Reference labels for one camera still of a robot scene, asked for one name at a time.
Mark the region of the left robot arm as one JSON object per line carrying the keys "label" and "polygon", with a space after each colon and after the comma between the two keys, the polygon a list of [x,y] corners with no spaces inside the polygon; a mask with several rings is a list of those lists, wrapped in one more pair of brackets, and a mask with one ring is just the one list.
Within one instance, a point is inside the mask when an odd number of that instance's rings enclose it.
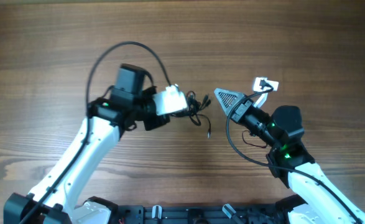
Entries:
{"label": "left robot arm", "polygon": [[177,85],[158,92],[155,85],[143,88],[150,73],[122,64],[116,83],[88,103],[80,130],[61,159],[27,195],[13,193],[4,205],[4,223],[114,223],[118,205],[91,197],[77,200],[103,157],[126,131],[142,121],[146,130],[159,128],[170,115],[185,110],[185,95]]}

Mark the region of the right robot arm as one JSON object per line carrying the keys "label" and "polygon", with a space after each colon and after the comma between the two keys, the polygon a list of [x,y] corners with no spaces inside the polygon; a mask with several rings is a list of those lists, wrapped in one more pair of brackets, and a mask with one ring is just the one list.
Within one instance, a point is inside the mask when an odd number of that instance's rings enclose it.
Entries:
{"label": "right robot arm", "polygon": [[280,106],[267,114],[244,93],[217,88],[214,94],[227,123],[246,127],[270,146],[263,165],[303,200],[288,210],[290,223],[365,223],[365,212],[330,182],[305,148],[298,107]]}

